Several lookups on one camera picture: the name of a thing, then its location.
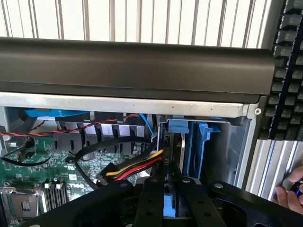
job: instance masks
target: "motherboard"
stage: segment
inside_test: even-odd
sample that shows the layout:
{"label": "motherboard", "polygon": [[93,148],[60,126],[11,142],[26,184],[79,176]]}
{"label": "motherboard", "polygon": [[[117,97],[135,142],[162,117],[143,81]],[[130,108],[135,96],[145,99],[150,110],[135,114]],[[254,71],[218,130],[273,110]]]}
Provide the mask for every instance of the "motherboard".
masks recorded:
{"label": "motherboard", "polygon": [[[35,145],[27,150],[32,156],[25,163],[36,163],[51,159],[40,166],[22,167],[0,160],[1,207],[9,227],[16,227],[23,221],[52,210],[68,201],[92,191],[78,174],[73,155],[68,151],[54,151],[53,138],[35,139]],[[110,162],[119,164],[141,152],[141,144],[135,144],[133,153],[94,152],[83,157],[79,165],[91,180]],[[9,156],[18,159],[17,152]],[[138,175],[128,180],[135,184]]]}

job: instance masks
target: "yellow wire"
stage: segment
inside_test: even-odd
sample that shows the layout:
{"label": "yellow wire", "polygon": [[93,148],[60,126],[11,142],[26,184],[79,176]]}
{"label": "yellow wire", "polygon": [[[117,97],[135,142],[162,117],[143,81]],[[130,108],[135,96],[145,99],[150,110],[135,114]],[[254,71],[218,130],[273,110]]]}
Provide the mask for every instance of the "yellow wire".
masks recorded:
{"label": "yellow wire", "polygon": [[[153,155],[150,156],[148,159],[154,158],[154,157],[160,155],[162,152],[163,152],[163,150],[159,150],[157,153],[153,154]],[[134,166],[134,165],[136,165],[136,164],[137,164],[137,163],[132,164],[132,165],[127,166],[127,167],[124,167],[124,168],[122,168],[122,169],[120,169],[119,171],[116,171],[116,172],[108,172],[108,173],[106,173],[106,176],[114,176],[114,175],[117,175],[117,174],[123,172],[124,170],[126,170],[127,168],[132,167],[132,166]]]}

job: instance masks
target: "person's hand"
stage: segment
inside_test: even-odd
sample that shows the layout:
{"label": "person's hand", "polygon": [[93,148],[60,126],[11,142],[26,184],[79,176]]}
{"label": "person's hand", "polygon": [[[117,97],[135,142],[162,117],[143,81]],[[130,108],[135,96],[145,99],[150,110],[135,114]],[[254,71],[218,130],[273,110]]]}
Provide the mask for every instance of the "person's hand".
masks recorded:
{"label": "person's hand", "polygon": [[[303,166],[296,168],[288,177],[293,183],[298,182],[302,178]],[[300,191],[303,192],[303,184],[300,186]],[[303,195],[298,198],[294,192],[289,191],[287,193],[281,186],[276,187],[276,195],[277,199],[274,200],[275,203],[303,215]]]}

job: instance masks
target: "green circuit board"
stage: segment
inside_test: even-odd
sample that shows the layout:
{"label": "green circuit board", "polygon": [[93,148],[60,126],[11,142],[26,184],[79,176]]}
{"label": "green circuit board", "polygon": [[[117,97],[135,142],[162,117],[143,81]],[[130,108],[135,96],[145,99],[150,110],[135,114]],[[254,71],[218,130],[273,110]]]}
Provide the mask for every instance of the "green circuit board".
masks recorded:
{"label": "green circuit board", "polygon": [[[74,200],[92,191],[91,187],[84,181],[75,169],[74,163],[66,162],[67,157],[72,155],[67,151],[53,152],[53,138],[37,138],[35,145],[27,152],[33,151],[34,155],[26,159],[24,163],[36,163],[47,159],[51,154],[51,159],[40,166],[21,167],[3,160],[0,160],[0,188],[15,187],[18,189],[33,189],[35,185],[43,186],[46,180],[54,179],[65,182],[66,192],[69,201]],[[89,161],[79,161],[79,165],[87,176],[93,180],[110,162],[119,164],[126,159],[132,158],[141,152],[141,144],[135,144],[132,155],[109,154],[94,152],[94,156]],[[11,154],[8,158],[16,160],[18,153]],[[138,175],[133,175],[128,180],[135,184]],[[18,226],[19,221],[9,223],[9,227]]]}

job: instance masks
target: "screw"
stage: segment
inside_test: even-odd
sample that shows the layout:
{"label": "screw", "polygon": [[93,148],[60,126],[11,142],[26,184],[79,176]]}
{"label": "screw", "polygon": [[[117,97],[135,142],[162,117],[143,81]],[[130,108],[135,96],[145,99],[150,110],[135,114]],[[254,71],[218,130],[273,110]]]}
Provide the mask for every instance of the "screw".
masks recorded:
{"label": "screw", "polygon": [[188,178],[184,178],[184,179],[182,179],[182,182],[184,182],[184,183],[189,183],[190,180],[189,180]]}
{"label": "screw", "polygon": [[119,185],[120,187],[126,187],[127,186],[127,183],[122,183]]}
{"label": "screw", "polygon": [[255,115],[260,115],[262,110],[260,108],[255,109]]}
{"label": "screw", "polygon": [[214,187],[215,187],[215,188],[223,188],[223,185],[220,184],[220,183],[215,183],[215,184],[214,184]]}

